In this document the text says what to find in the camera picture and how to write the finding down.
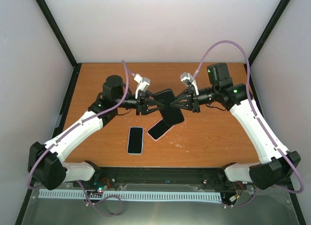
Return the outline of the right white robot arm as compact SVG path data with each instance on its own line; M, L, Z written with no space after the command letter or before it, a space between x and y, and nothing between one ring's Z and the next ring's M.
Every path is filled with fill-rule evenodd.
M210 87L199 89L193 76L184 72L181 82L187 87L171 103L180 108L199 113L203 104L220 103L243 127L257 152L259 162L250 164L231 163L224 166L225 179L243 181L265 190L289 178L301 161L297 151L289 149L276 137L248 87L234 84L228 66L218 63L207 67Z

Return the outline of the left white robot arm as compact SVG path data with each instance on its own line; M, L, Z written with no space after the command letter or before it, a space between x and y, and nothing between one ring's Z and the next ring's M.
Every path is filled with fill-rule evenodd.
M41 144L30 147L28 160L28 181L35 179L48 190L64 182L84 181L90 187L101 182L102 170L93 162L67 163L68 155L85 139L105 127L118 115L118 108L135 109L137 115L148 115L164 108L153 100L147 91L149 79L140 77L135 94L131 94L128 82L118 75L107 77L103 90L96 101L81 118L61 134Z

